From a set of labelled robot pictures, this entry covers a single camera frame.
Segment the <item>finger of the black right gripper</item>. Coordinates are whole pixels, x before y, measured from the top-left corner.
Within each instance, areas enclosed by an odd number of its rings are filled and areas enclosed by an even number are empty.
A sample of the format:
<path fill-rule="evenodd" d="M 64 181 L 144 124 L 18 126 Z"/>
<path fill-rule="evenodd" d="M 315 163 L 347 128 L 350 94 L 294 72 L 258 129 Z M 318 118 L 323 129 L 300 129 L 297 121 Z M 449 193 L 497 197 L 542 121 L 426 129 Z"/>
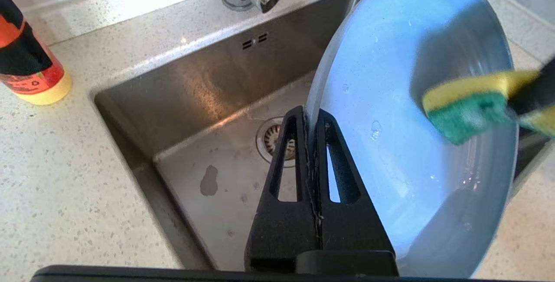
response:
<path fill-rule="evenodd" d="M 508 100 L 506 112 L 512 118 L 524 118 L 540 113 L 555 102 L 555 59 L 539 71 L 539 76 L 519 89 Z"/>

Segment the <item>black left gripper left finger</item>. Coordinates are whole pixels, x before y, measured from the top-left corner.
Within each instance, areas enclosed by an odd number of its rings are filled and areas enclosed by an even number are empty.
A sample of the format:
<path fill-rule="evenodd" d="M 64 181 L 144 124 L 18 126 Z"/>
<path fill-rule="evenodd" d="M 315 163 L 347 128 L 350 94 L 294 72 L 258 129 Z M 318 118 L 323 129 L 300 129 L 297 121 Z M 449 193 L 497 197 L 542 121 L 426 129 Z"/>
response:
<path fill-rule="evenodd" d="M 294 140 L 294 178 L 297 199 L 279 200 L 280 183 L 289 140 Z M 307 131 L 302 106 L 283 118 L 269 171 L 244 252 L 248 272 L 295 272 L 297 257 L 317 250 L 314 185 L 307 152 Z"/>

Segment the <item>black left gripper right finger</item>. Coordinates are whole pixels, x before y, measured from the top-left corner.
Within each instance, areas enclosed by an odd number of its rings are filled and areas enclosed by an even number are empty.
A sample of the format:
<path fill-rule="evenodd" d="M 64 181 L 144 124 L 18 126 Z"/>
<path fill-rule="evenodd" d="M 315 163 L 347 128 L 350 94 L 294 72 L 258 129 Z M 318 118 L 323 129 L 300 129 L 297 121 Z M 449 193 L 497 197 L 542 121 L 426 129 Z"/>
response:
<path fill-rule="evenodd" d="M 324 250 L 393 252 L 337 120 L 320 110 L 314 136 L 313 183 Z"/>

